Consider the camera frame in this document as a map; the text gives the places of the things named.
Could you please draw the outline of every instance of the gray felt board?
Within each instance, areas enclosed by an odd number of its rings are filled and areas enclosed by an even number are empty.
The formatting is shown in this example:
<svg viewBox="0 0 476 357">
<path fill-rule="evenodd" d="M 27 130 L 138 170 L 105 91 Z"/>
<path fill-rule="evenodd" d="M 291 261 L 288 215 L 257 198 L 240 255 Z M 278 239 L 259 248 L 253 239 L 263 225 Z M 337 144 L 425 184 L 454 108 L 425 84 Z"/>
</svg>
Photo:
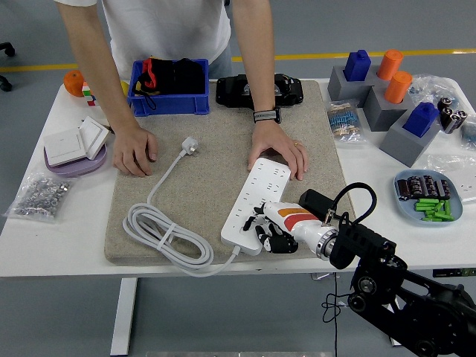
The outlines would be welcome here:
<svg viewBox="0 0 476 357">
<path fill-rule="evenodd" d="M 281 109 L 281 126 L 290 138 L 305 145 L 309 153 L 309 170 L 303 181 L 289 181 L 282 202 L 298 202 L 310 188 L 334 199 L 346 185 L 319 85 L 304 80 L 302 86 L 303 102 Z M 152 163 L 151 176 L 139 178 L 118 174 L 104 244 L 104 254 L 110 262 L 122 266 L 170 264 L 155 249 L 129 237 L 123 230 L 122 221 L 133 204 L 147 201 L 149 192 L 177 158 L 181 143 L 188 136 L 198 140 L 198 152 L 186 155 L 178 162 L 154 195 L 152 204 L 176 224 L 204 237 L 213 247 L 214 262 L 223 263 L 230 257 L 232 247 L 221 242 L 220 232 L 248 177 L 254 123 L 250 109 L 231 109 L 217 104 L 215 87 L 210 84 L 208 115 L 138 118 L 143 128 L 157 136 L 159 156 Z M 285 163 L 280 155 L 267 157 Z M 355 217 L 348 196 L 339 202 L 338 212 L 344 211 L 350 213 L 351 219 Z M 197 254 L 196 247 L 188 242 L 176 240 L 173 246 L 184 254 Z M 255 257 L 239 254 L 235 262 L 309 257 L 314 257 L 313 253 L 300 244 L 293 254 L 270 254 L 263 249 Z"/>
</svg>

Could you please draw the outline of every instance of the power outlet socket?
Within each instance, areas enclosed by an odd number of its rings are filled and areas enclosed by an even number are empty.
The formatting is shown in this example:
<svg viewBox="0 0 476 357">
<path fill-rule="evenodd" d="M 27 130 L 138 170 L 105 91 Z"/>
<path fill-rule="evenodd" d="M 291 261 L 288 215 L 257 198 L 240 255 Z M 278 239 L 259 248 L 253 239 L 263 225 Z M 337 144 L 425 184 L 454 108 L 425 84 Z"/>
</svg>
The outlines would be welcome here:
<svg viewBox="0 0 476 357">
<path fill-rule="evenodd" d="M 279 202 L 291 170 L 289 167 L 267 158 L 258 158 L 246 179 L 238 198 L 222 229 L 222 242 L 241 247 L 249 255 L 261 252 L 261 242 L 254 229 L 244 231 L 243 226 L 254 213 L 255 207 L 265 202 Z"/>
</svg>

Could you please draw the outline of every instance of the forearm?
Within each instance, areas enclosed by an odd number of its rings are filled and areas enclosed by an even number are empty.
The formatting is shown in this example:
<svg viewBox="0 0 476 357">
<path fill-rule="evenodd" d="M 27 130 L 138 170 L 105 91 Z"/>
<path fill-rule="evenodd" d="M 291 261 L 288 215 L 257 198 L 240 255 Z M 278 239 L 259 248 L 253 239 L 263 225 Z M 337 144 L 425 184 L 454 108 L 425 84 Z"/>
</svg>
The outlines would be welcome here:
<svg viewBox="0 0 476 357">
<path fill-rule="evenodd" d="M 233 19 L 254 110 L 274 108 L 274 37 L 268 0 L 236 0 Z"/>
<path fill-rule="evenodd" d="M 118 71 L 97 17 L 96 6 L 57 4 L 74 57 L 114 130 L 137 126 L 125 100 Z"/>
</svg>

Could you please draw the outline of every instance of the black watch strap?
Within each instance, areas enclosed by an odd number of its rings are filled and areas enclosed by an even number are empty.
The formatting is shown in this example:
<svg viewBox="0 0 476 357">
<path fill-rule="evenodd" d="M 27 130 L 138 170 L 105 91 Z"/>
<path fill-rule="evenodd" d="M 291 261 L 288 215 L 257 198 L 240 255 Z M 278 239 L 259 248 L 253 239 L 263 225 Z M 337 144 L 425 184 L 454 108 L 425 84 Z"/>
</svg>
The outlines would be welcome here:
<svg viewBox="0 0 476 357">
<path fill-rule="evenodd" d="M 253 120 L 255 123 L 262 120 L 274 120 L 276 123 L 281 123 L 281 111 L 279 108 L 272 110 L 264 110 L 253 113 Z"/>
</svg>

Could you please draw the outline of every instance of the robotic arm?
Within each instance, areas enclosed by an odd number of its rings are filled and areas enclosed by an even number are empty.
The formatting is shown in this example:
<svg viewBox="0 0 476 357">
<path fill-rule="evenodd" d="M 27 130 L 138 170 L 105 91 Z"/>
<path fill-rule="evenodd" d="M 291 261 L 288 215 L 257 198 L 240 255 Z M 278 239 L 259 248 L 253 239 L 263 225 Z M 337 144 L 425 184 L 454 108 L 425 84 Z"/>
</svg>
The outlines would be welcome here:
<svg viewBox="0 0 476 357">
<path fill-rule="evenodd" d="M 344 213 L 338 229 L 331 226 L 329 221 L 337 218 L 338 200 L 357 187 L 369 190 L 372 206 L 354 222 Z M 292 253 L 304 242 L 317 257 L 329 260 L 337 269 L 360 257 L 348 297 L 351 310 L 417 356 L 475 356 L 476 306 L 464 286 L 443 285 L 408 271 L 406 263 L 395 255 L 394 242 L 359 223 L 375 205 L 375 193 L 362 183 L 347 186 L 334 201 L 308 190 L 299 205 L 268 202 L 255 208 L 256 214 L 243 229 L 250 229 L 256 216 L 264 215 L 268 223 L 254 229 L 267 251 Z M 406 280 L 426 288 L 427 294 L 403 288 Z M 405 302 L 402 308 L 396 305 L 397 296 Z"/>
</svg>

